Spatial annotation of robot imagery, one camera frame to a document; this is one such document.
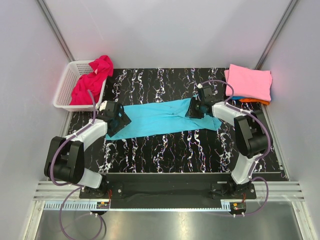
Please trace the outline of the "cyan t shirt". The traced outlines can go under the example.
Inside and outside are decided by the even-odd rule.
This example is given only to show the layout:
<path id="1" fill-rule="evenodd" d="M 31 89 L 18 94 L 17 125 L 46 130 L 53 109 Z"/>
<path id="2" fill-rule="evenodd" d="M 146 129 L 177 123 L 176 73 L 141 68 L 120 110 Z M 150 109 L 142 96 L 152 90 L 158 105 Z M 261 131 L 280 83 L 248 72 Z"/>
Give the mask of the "cyan t shirt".
<path id="1" fill-rule="evenodd" d="M 110 137 L 109 141 L 165 135 L 183 131 L 207 129 L 217 131 L 222 122 L 215 117 L 205 115 L 204 118 L 186 117 L 190 98 L 153 102 L 146 104 L 125 105 L 124 113 L 130 118 L 131 123 Z"/>

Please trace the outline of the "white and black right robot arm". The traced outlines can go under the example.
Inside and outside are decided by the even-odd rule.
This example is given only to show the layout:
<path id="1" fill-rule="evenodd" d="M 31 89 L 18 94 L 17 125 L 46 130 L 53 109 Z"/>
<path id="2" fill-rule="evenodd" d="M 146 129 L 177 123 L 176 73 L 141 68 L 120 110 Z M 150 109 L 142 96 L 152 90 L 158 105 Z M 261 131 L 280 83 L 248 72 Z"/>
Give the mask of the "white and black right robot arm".
<path id="1" fill-rule="evenodd" d="M 221 187 L 219 195 L 239 198 L 249 189 L 252 174 L 259 159 L 270 151 L 272 138 L 262 111 L 250 112 L 216 99 L 210 86 L 197 85 L 197 97 L 192 97 L 186 117 L 202 119 L 206 115 L 223 120 L 234 127 L 239 151 L 230 180 Z"/>

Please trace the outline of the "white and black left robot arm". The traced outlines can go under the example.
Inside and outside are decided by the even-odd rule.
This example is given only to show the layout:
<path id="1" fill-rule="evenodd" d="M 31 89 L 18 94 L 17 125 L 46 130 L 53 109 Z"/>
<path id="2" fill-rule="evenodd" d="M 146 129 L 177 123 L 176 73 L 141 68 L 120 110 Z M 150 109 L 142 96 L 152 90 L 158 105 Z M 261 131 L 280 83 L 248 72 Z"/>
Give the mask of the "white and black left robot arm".
<path id="1" fill-rule="evenodd" d="M 44 175 L 57 186 L 88 187 L 95 197 L 103 198 L 108 193 L 108 186 L 100 173 L 85 168 L 85 151 L 97 139 L 113 137 L 131 122 L 122 104 L 102 102 L 85 126 L 70 135 L 56 136 L 51 140 Z"/>

